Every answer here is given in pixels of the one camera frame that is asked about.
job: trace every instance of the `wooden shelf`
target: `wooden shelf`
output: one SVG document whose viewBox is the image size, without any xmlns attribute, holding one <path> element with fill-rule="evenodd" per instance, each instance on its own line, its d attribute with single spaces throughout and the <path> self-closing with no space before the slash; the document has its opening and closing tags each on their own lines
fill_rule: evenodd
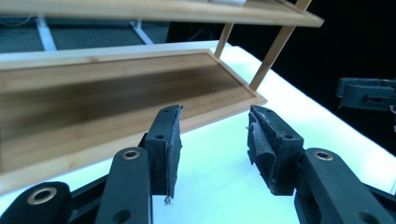
<svg viewBox="0 0 396 224">
<path fill-rule="evenodd" d="M 111 20 L 234 22 L 319 27 L 323 20 L 280 0 L 0 0 L 0 14 Z"/>
<path fill-rule="evenodd" d="M 137 146 L 168 105 L 184 105 L 186 132 L 265 102 L 209 50 L 150 54 L 0 72 L 32 78 L 0 94 L 0 193 Z"/>
<path fill-rule="evenodd" d="M 185 106 L 185 132 L 263 104 L 255 90 L 294 28 L 323 23 L 309 3 L 0 0 L 3 15 L 226 23 L 214 54 L 166 44 L 0 55 L 0 194 L 137 146 L 163 107 Z M 283 26 L 249 84 L 219 60 L 235 23 Z"/>
</svg>

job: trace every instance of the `gray carpet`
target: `gray carpet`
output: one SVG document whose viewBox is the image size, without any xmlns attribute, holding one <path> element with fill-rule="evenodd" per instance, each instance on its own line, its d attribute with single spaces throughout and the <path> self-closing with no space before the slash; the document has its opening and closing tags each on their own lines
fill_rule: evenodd
<svg viewBox="0 0 396 224">
<path fill-rule="evenodd" d="M 0 16 L 0 53 L 42 51 L 32 18 Z M 90 49 L 143 45 L 128 21 L 47 19 L 57 49 Z M 165 43 L 168 22 L 143 21 L 142 29 L 154 44 Z"/>
</svg>

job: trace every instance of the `white surface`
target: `white surface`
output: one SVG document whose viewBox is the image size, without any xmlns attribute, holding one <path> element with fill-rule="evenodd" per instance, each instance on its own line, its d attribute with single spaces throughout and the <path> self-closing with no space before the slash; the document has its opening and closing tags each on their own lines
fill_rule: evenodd
<svg viewBox="0 0 396 224">
<path fill-rule="evenodd" d="M 225 48 L 221 59 L 246 81 L 260 62 L 244 50 Z M 340 155 L 361 181 L 392 191 L 396 159 L 328 110 L 270 72 L 259 88 L 269 107 L 304 139 L 304 147 L 322 147 Z M 153 197 L 154 223 L 298 223 L 293 197 L 273 196 L 247 154 L 248 112 L 183 133 L 176 186 L 170 205 Z M 111 160 L 52 180 L 74 190 L 105 175 Z M 0 214 L 21 190 L 0 198 Z"/>
</svg>

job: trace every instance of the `wooden rod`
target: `wooden rod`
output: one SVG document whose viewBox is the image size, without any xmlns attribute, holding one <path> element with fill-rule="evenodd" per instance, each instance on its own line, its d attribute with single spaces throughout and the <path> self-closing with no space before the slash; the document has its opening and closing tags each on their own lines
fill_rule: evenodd
<svg viewBox="0 0 396 224">
<path fill-rule="evenodd" d="M 305 11 L 311 1 L 312 0 L 298 0 L 295 6 L 296 8 Z M 280 29 L 279 34 L 277 35 L 273 45 L 265 55 L 265 58 L 262 61 L 262 65 L 260 66 L 253 80 L 249 84 L 249 87 L 252 90 L 256 91 L 259 88 L 260 84 L 262 84 L 262 81 L 264 80 L 268 71 L 274 65 L 277 56 L 279 56 L 280 51 L 282 51 L 282 49 L 285 47 L 295 28 L 296 26 L 283 26 Z"/>
<path fill-rule="evenodd" d="M 224 46 L 227 43 L 228 37 L 230 36 L 231 30 L 233 29 L 233 23 L 225 23 L 223 31 L 220 36 L 218 46 L 216 47 L 215 57 L 220 58 Z"/>
</svg>

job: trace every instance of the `wooden tray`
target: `wooden tray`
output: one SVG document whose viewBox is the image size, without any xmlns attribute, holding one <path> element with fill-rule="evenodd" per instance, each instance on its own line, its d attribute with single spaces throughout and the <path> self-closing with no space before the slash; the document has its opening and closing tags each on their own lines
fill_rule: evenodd
<svg viewBox="0 0 396 224">
<path fill-rule="evenodd" d="M 137 146 L 162 107 L 186 132 L 265 102 L 209 50 L 57 61 L 0 68 L 0 194 Z"/>
</svg>

